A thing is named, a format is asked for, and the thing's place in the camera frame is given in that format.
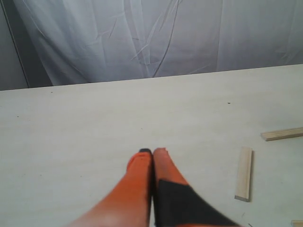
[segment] white table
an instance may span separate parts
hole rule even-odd
[[[0,226],[65,225],[115,186],[133,153],[167,147],[220,212],[286,227],[303,219],[303,137],[260,133],[302,126],[303,65],[2,91]],[[255,151],[250,203],[234,199],[241,146]]]

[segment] orange object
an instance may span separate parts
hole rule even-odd
[[[152,181],[152,153],[141,149],[129,160],[116,187],[68,227],[148,227]]]
[[[199,197],[178,171],[165,148],[156,149],[153,159],[157,227],[238,226]]]

